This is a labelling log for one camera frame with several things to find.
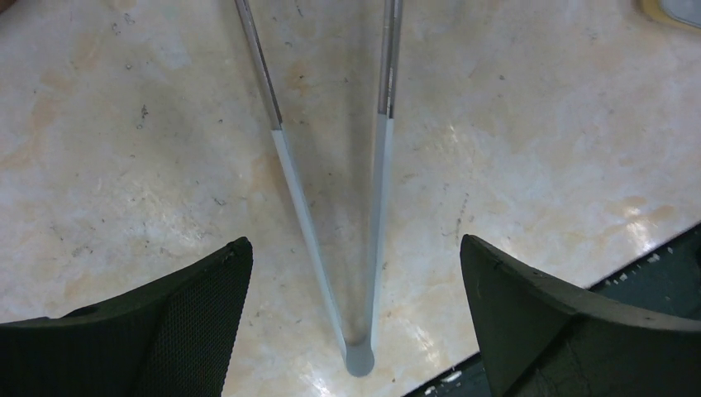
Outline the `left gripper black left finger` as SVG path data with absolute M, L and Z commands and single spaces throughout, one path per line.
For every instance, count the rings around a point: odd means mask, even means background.
M 219 396 L 253 267 L 244 237 L 60 318 L 1 326 L 4 396 Z

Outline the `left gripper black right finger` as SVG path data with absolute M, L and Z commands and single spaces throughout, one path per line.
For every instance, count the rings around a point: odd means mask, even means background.
M 698 320 L 582 289 L 473 235 L 460 265 L 493 395 L 699 395 Z

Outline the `steel serving tongs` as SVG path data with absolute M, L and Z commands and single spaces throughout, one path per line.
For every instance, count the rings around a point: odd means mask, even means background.
M 398 82 L 403 2 L 387 1 L 384 4 L 378 107 L 371 161 L 372 196 L 367 251 L 368 273 L 363 312 L 366 330 L 358 342 L 348 342 L 343 334 L 341 311 L 322 259 L 322 251 L 313 225 L 310 206 L 305 197 L 303 184 L 289 145 L 250 4 L 247 1 L 238 1 L 236 2 L 236 10 L 249 46 L 252 64 L 257 73 L 261 96 L 269 114 L 270 133 L 289 188 L 298 224 L 301 227 L 303 239 L 310 255 L 312 268 L 317 277 L 322 299 L 331 320 L 331 327 L 340 347 L 341 356 L 350 375 L 366 376 L 374 369 L 375 353 L 378 346 L 380 282 L 384 265 L 384 245 L 391 190 L 394 108 Z

